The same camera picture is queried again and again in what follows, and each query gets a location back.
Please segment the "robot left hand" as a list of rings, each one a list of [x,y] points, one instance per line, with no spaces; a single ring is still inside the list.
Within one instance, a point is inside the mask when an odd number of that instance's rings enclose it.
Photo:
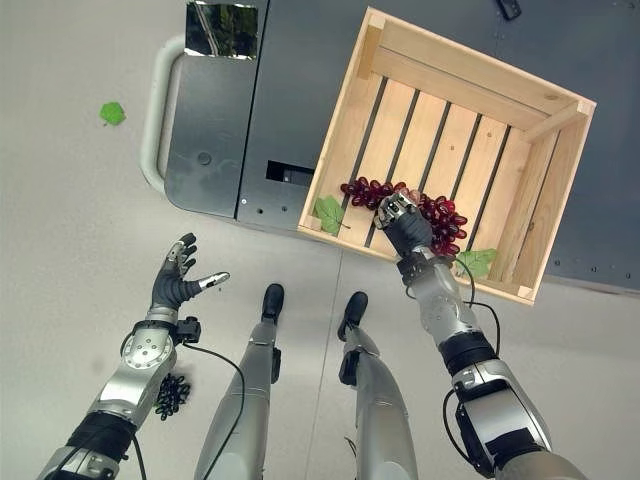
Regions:
[[[178,311],[183,303],[230,279],[231,274],[226,271],[199,279],[187,278],[189,271],[196,264],[196,241],[193,233],[187,233],[170,247],[153,283],[151,309],[168,308]]]

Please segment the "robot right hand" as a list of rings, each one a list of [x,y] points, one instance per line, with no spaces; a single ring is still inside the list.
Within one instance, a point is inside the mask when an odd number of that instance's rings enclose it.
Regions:
[[[431,248],[433,231],[429,222],[402,193],[394,193],[381,200],[374,223],[386,235],[400,258]]]

